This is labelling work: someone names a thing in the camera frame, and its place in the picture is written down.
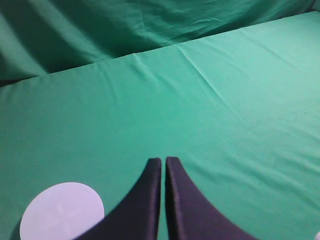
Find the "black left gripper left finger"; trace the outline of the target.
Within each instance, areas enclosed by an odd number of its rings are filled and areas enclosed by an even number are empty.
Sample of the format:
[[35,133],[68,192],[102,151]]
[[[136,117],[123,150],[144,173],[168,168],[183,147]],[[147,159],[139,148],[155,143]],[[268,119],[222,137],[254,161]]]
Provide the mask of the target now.
[[156,240],[161,209],[162,162],[150,158],[130,191],[77,240]]

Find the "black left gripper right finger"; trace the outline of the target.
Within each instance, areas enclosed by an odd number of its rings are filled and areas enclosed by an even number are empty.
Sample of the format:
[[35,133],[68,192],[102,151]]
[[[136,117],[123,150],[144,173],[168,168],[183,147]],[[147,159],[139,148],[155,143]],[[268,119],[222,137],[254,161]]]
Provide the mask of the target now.
[[170,240],[254,240],[202,194],[178,157],[165,160],[165,214]]

